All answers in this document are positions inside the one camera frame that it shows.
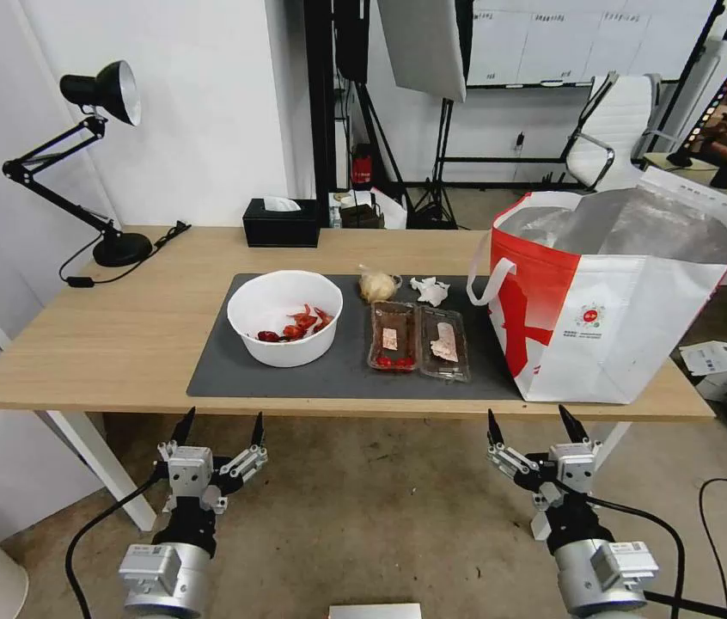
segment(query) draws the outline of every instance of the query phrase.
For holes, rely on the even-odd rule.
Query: black desk lamp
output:
[[[124,60],[118,60],[101,70],[97,77],[63,76],[60,80],[60,92],[67,101],[78,105],[88,116],[67,132],[61,133],[17,159],[4,163],[3,173],[12,181],[31,189],[37,195],[98,230],[103,238],[94,248],[97,264],[102,267],[125,267],[137,264],[151,254],[151,241],[148,238],[141,234],[120,232],[114,228],[111,220],[70,202],[34,179],[39,172],[106,135],[107,119],[97,113],[98,107],[105,108],[114,118],[129,125],[140,124],[140,97],[137,94],[131,67]],[[43,154],[44,150],[82,130],[89,131],[92,135],[62,152]]]

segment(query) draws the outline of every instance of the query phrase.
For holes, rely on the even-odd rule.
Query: floor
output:
[[[481,193],[459,207],[459,221],[487,227],[510,198]],[[727,289],[685,338],[707,339],[727,340]],[[107,415],[109,442],[135,480],[149,473],[155,445],[175,421]],[[199,417],[190,443],[235,453],[251,425],[245,418]],[[558,416],[505,422],[503,430],[525,451],[564,439]],[[219,520],[206,616],[320,619],[329,604],[406,601],[420,602],[425,619],[565,616],[553,559],[528,532],[529,495],[486,462],[485,432],[475,422],[267,420],[270,462]],[[637,424],[597,476],[596,493],[674,525],[687,546],[686,594],[720,604],[696,502],[700,483],[713,476],[727,476],[722,422]],[[164,492],[153,488],[152,505],[162,504]],[[78,616],[64,552],[74,532],[109,504],[101,491],[4,543],[31,577],[22,619]],[[727,572],[727,487],[711,488],[707,510]],[[667,535],[619,513],[600,516],[617,539],[650,545],[662,567],[653,588],[672,591],[675,557]],[[122,512],[83,539],[75,569],[95,617],[125,616],[117,567],[129,544],[149,540]],[[643,614],[656,619],[668,611],[650,605]]]

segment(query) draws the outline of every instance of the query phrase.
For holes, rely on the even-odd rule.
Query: plastic food container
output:
[[[461,314],[438,308],[418,308],[418,348],[418,367],[422,373],[444,380],[469,382],[467,337]]]
[[[256,339],[259,331],[282,333],[286,325],[293,323],[289,316],[303,312],[305,303],[334,316],[332,322],[302,340]],[[273,271],[238,288],[226,305],[226,316],[255,359],[274,367],[296,367],[315,361],[329,350],[343,308],[340,288],[323,275],[309,271]]]
[[[372,345],[367,361],[375,370],[415,369],[418,308],[413,303],[378,301],[372,304]]]

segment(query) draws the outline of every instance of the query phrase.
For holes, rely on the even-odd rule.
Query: red and white shopping bag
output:
[[[639,182],[727,229],[727,197],[659,170]],[[541,192],[499,214],[470,268],[467,293],[487,305],[525,400],[629,403],[653,378],[727,272],[651,255],[571,254],[499,230],[529,208],[574,211],[582,196]],[[473,292],[490,248],[491,276]]]

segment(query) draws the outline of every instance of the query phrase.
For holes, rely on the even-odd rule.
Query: wooden desk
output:
[[[157,238],[164,228],[136,228]],[[510,401],[201,398],[186,386],[236,273],[300,268],[356,273],[463,275],[483,232],[323,230],[318,249],[248,248],[243,230],[192,228],[120,282],[65,289],[0,356],[0,408],[44,410],[116,497],[134,486],[86,411],[475,419],[488,407],[507,418],[557,420],[553,404]],[[84,274],[108,270],[88,266]],[[712,419],[710,408],[671,361],[629,406],[573,405],[583,420]],[[129,513],[147,530],[145,501]]]

